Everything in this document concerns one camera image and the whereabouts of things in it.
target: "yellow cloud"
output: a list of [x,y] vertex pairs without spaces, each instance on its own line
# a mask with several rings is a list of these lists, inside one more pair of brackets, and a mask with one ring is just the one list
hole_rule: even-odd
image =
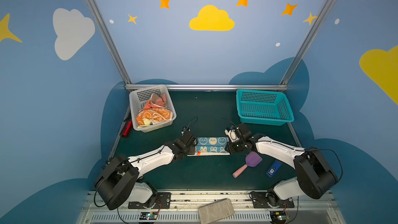
[[193,30],[231,30],[235,22],[228,17],[228,13],[219,10],[213,5],[206,5],[198,14],[198,17],[191,19],[189,27]]
[[370,50],[361,57],[359,65],[398,104],[398,46],[390,51]]

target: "teal plastic basket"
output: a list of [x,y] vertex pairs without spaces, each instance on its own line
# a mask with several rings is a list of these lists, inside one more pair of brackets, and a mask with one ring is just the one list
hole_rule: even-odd
[[284,93],[238,89],[236,106],[242,123],[281,126],[293,122],[293,112]]

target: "purple spatula head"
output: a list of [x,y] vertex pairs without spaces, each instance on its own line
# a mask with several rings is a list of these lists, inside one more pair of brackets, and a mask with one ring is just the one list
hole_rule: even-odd
[[250,152],[249,155],[246,157],[246,165],[250,167],[254,167],[259,164],[263,159],[257,152]]

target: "white cloud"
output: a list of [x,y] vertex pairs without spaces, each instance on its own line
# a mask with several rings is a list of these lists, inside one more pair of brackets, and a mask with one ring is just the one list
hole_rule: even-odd
[[58,36],[55,40],[55,52],[61,60],[74,56],[96,31],[94,22],[76,9],[56,9],[52,24]]

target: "basket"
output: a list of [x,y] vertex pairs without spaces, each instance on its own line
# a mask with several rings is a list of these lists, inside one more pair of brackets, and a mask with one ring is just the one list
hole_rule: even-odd
[[281,126],[295,120],[289,101],[281,92],[238,89],[236,106],[243,123]]
[[[156,93],[158,96],[162,96],[162,94],[164,93],[166,94],[167,108],[169,108],[169,110],[173,112],[173,118],[170,121],[164,121],[158,124],[150,125],[148,127],[138,128],[138,122],[136,120],[138,113],[140,113],[140,111],[144,109],[144,106],[148,102],[152,93]],[[136,131],[150,132],[162,127],[170,126],[173,123],[173,120],[175,120],[177,117],[172,99],[170,98],[169,91],[167,90],[167,87],[165,85],[156,85],[153,87],[146,87],[132,91],[129,95],[129,98],[130,98],[130,109],[131,109],[132,124],[133,124],[132,127]]]

